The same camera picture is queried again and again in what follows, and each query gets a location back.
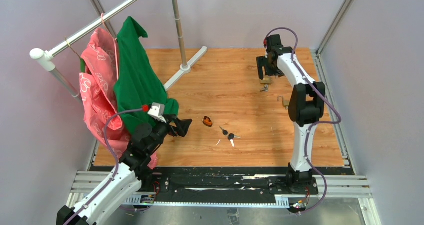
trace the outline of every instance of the gray floor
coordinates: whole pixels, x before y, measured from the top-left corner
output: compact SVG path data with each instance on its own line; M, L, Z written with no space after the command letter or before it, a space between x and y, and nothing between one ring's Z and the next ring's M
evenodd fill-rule
M311 199L309 205L317 201ZM105 225L231 225L229 209L157 206L138 213L118 209ZM355 198L327 198L301 217L278 208L240 208L238 214L239 223L233 225L365 225Z

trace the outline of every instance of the white pipe connector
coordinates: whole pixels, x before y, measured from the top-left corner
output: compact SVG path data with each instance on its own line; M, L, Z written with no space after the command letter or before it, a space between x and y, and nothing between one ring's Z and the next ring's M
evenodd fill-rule
M51 62L52 58L48 55L47 51L34 48L29 52L29 56L36 60L47 72L51 72L56 68L55 64Z

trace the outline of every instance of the red cable tip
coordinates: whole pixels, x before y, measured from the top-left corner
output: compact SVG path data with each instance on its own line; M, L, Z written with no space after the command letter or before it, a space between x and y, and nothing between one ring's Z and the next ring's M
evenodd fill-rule
M143 105L141 108L143 109L143 112L148 112L150 110L149 105Z

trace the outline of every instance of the white wall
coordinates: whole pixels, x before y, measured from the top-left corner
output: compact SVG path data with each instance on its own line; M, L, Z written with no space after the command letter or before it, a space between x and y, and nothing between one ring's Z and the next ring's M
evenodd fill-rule
M125 0L100 0L109 11ZM276 27L299 35L299 46L317 48L344 0L178 0L187 48L260 48ZM177 48L178 38L171 0L139 0L111 20L116 30L134 17L147 31L148 48ZM283 44L292 45L285 32Z
M83 106L35 61L97 15L89 0L0 0L1 224L56 224L76 171L93 150ZM73 47L82 51L88 40ZM69 49L53 60L78 85Z
M423 0L355 0L322 56L384 225L423 223L423 27Z

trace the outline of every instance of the wooden tabletop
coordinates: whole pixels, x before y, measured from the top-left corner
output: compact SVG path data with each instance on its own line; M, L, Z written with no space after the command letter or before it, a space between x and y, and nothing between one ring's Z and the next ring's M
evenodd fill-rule
M198 49L187 49L190 59ZM294 126L282 102L290 99L292 87L285 77L272 77L268 92L259 92L256 57L264 49L214 48L194 65L169 90L178 101L180 119L193 119L185 138L167 136L158 150L158 166L287 166L294 143ZM150 63L165 83L181 64L179 49L150 49ZM298 48L297 58L304 69L318 80L308 48ZM213 121L203 125L203 117ZM327 108L323 121L329 121ZM235 147L222 134L219 126L240 136ZM342 154L332 125L320 124L315 132L312 162L319 167L343 166ZM113 166L109 151L100 146L96 166Z

